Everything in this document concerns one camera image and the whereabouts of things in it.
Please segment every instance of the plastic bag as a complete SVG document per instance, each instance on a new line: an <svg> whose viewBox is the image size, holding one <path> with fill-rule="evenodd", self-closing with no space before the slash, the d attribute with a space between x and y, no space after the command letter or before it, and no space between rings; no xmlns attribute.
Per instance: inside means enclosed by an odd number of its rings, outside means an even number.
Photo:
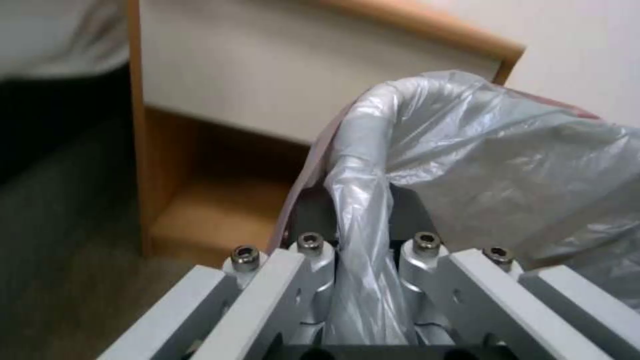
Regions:
<svg viewBox="0 0 640 360"><path fill-rule="evenodd" d="M638 129L471 74L375 86L328 157L341 261L325 342L415 341L388 253L389 182L418 192L449 249L500 245L526 268L567 263L637 311L639 160Z"/></svg>

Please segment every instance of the white wall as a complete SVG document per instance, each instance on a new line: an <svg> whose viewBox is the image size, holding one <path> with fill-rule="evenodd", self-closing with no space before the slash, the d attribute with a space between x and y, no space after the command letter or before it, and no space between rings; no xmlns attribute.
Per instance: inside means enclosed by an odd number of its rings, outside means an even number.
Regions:
<svg viewBox="0 0 640 360"><path fill-rule="evenodd" d="M640 127L640 1L421 1L527 45L506 86Z"/></svg>

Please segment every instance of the black plastic part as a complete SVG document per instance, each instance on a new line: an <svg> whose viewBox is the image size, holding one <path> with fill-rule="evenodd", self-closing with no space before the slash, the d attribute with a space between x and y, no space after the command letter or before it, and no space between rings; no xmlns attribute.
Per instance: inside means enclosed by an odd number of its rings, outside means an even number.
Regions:
<svg viewBox="0 0 640 360"><path fill-rule="evenodd" d="M504 346L285 345L264 360L515 360Z"/></svg>
<svg viewBox="0 0 640 360"><path fill-rule="evenodd" d="M338 244L337 218L333 199L322 184L306 188L300 192L289 221L288 236L280 247L288 248L298 237L307 232L319 233L333 245Z"/></svg>
<svg viewBox="0 0 640 360"><path fill-rule="evenodd" d="M402 244L412 239L415 233L428 231L439 234L415 191L393 184L389 189L394 200L389 218L389 248L394 253L397 266ZM288 236L280 247L288 248L301 234L310 231L319 233L337 247L339 239L333 199L322 184L302 190L291 211Z"/></svg>
<svg viewBox="0 0 640 360"><path fill-rule="evenodd" d="M394 184L389 184L389 190L394 199L389 217L389 248L393 250L394 262L398 266L402 244L412 239L415 233L428 231L438 237L440 235L417 192Z"/></svg>

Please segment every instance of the wooden shelf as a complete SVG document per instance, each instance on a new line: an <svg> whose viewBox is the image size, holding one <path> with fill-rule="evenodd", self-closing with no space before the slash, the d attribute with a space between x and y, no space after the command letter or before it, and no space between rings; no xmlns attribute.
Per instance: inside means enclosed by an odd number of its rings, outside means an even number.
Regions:
<svg viewBox="0 0 640 360"><path fill-rule="evenodd" d="M314 2L499 60L496 84L504 84L524 51L415 1ZM127 4L143 253L220 266L240 244L264 249L308 147L148 107L140 4Z"/></svg>
<svg viewBox="0 0 640 360"><path fill-rule="evenodd" d="M145 253L220 267L231 250L265 249L308 147L147 108L157 215Z"/></svg>
<svg viewBox="0 0 640 360"><path fill-rule="evenodd" d="M196 176L151 227L154 253L220 266L239 244L264 250L290 187L259 174Z"/></svg>

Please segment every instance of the wooden furniture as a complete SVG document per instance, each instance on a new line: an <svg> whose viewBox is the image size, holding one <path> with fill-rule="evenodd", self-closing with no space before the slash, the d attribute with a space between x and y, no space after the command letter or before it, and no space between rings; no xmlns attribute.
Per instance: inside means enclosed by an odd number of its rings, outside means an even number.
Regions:
<svg viewBox="0 0 640 360"><path fill-rule="evenodd" d="M503 84L524 51L410 0L130 0L129 29L144 254L208 265L266 246L308 145L368 87Z"/></svg>

